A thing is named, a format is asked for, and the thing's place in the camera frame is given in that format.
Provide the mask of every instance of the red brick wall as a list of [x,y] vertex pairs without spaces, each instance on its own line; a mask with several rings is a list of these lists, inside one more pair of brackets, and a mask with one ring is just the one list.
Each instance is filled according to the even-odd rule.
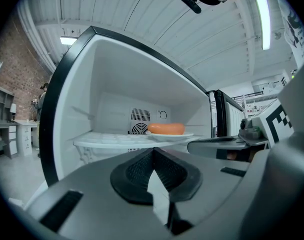
[[29,42],[16,11],[0,34],[0,61],[4,62],[0,87],[14,93],[16,119],[32,119],[31,101],[43,93],[40,87],[51,75]]

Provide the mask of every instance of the ventilation grille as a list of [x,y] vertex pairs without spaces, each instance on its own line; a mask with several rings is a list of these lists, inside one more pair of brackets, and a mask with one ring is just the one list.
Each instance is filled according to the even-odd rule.
[[129,148],[128,152],[136,151],[136,150],[142,150],[142,148]]
[[151,113],[148,110],[133,108],[131,114],[131,120],[145,121],[149,122],[151,118]]
[[140,122],[133,126],[131,134],[145,134],[147,132],[147,125]]

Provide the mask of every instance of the refrigerator shelf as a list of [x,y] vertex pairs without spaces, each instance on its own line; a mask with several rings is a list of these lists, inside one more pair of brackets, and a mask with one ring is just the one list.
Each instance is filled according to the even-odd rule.
[[88,132],[74,139],[74,145],[98,149],[147,149],[188,143],[203,138],[193,135],[177,141],[159,141],[148,135]]

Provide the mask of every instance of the sausage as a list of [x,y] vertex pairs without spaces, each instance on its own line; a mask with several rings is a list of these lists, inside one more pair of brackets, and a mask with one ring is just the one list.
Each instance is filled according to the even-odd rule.
[[148,131],[152,134],[165,135],[182,135],[185,131],[185,126],[182,123],[150,123],[147,126]]

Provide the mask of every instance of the fluorescent light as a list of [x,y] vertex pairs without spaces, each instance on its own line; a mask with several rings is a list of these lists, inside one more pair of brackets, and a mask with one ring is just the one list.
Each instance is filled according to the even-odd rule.
[[256,4],[261,19],[262,49],[268,50],[270,49],[270,42],[271,42],[271,21],[270,21],[270,13],[268,10],[267,0],[256,0]]
[[77,40],[76,37],[71,36],[61,36],[61,42],[63,45],[71,46]]

